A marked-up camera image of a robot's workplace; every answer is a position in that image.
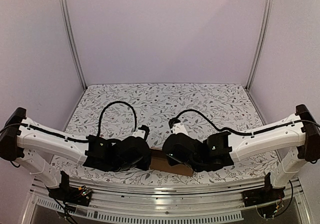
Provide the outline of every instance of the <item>white panel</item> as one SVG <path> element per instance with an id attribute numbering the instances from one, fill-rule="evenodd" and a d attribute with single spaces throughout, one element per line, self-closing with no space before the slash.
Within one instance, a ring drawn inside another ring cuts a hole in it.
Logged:
<path id="1" fill-rule="evenodd" d="M 17 107 L 62 129 L 81 95 L 59 0 L 0 0 L 0 126 Z M 32 177 L 0 160 L 0 223 L 17 224 Z"/>
<path id="2" fill-rule="evenodd" d="M 91 84 L 245 84 L 265 0 L 67 0 Z"/>
<path id="3" fill-rule="evenodd" d="M 252 86 L 252 95 L 268 122 L 306 104 L 320 123 L 319 10 L 320 0 L 273 0 Z M 319 165 L 306 164 L 299 173 L 314 220 L 320 220 Z"/>

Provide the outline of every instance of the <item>black mount bracket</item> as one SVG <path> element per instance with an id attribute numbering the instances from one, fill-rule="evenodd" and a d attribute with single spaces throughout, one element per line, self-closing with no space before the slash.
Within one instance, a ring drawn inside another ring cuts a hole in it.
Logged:
<path id="1" fill-rule="evenodd" d="M 295 114 L 300 116 L 301 120 L 316 122 L 304 104 L 297 105 L 295 109 Z M 304 145 L 298 147 L 298 158 L 305 159 L 307 162 L 315 162 L 320 159 L 320 131 L 315 124 L 310 122 L 302 122 L 305 142 Z"/>
<path id="2" fill-rule="evenodd" d="M 285 197 L 285 187 L 273 188 L 270 180 L 270 172 L 264 177 L 264 186 L 242 192 L 245 207 L 269 203 Z"/>
<path id="3" fill-rule="evenodd" d="M 69 176 L 61 171 L 61 183 L 58 188 L 48 188 L 49 197 L 60 201 L 67 201 L 81 206 L 88 207 L 92 197 L 92 191 L 78 195 L 79 189 L 69 185 Z"/>
<path id="4" fill-rule="evenodd" d="M 26 119 L 26 112 L 26 109 L 18 107 L 6 121 L 4 127 L 21 123 L 23 119 Z M 25 156 L 24 149 L 17 146 L 17 136 L 21 133 L 19 127 L 20 125 L 11 126 L 0 133 L 0 158 L 14 161 Z"/>

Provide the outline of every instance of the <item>patterned table surface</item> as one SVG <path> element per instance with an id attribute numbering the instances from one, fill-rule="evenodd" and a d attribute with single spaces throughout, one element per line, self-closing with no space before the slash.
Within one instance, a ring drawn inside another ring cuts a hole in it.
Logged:
<path id="1" fill-rule="evenodd" d="M 138 127 L 147 125 L 150 128 L 147 143 L 155 148 L 161 148 L 170 135 L 168 120 L 185 109 L 201 111 L 220 128 L 247 130 L 262 125 L 245 90 L 238 84 L 104 84 L 88 87 L 66 132 L 95 135 L 101 110 L 113 101 L 125 101 L 134 107 Z M 216 132 L 196 113 L 185 113 L 180 120 L 187 126 L 192 138 L 204 140 Z M 101 136 L 122 140 L 131 135 L 133 127 L 131 110 L 122 104 L 113 105 L 103 116 Z M 271 151 L 251 156 L 219 171 L 195 172 L 191 177 L 157 170 L 103 172 L 59 156 L 54 156 L 51 164 L 74 178 L 124 184 L 181 186 L 263 177 L 278 161 L 277 154 Z"/>

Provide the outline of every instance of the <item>cardboard box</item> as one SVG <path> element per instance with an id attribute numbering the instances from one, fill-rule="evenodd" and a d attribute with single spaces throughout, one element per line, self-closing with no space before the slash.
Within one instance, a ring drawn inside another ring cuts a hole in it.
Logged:
<path id="1" fill-rule="evenodd" d="M 170 166 L 167 161 L 166 155 L 161 149 L 151 148 L 151 165 L 150 169 L 163 171 L 167 173 L 179 174 L 188 177 L 192 177 L 194 171 L 182 164 Z"/>

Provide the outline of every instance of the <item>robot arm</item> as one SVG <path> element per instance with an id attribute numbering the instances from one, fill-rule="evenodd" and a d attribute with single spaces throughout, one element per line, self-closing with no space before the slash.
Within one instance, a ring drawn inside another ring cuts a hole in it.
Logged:
<path id="1" fill-rule="evenodd" d="M 122 141 L 67 134 L 36 123 L 26 117 L 25 109 L 19 107 L 0 134 L 0 157 L 29 170 L 31 175 L 45 184 L 50 197 L 88 206 L 92 190 L 85 186 L 71 187 L 69 176 L 47 163 L 37 151 L 105 172 L 132 167 L 147 170 L 151 162 L 151 152 L 146 143 L 148 134 L 149 128 L 144 125 Z"/>
<path id="2" fill-rule="evenodd" d="M 184 124 L 175 118 L 169 126 L 172 134 L 162 147 L 168 163 L 184 164 L 195 172 L 217 171 L 252 155 L 291 147 L 276 169 L 266 175 L 264 187 L 242 193 L 246 207 L 283 198 L 285 186 L 302 166 L 320 159 L 320 131 L 305 105 L 278 122 L 242 134 L 218 132 L 203 142 L 189 137 Z"/>

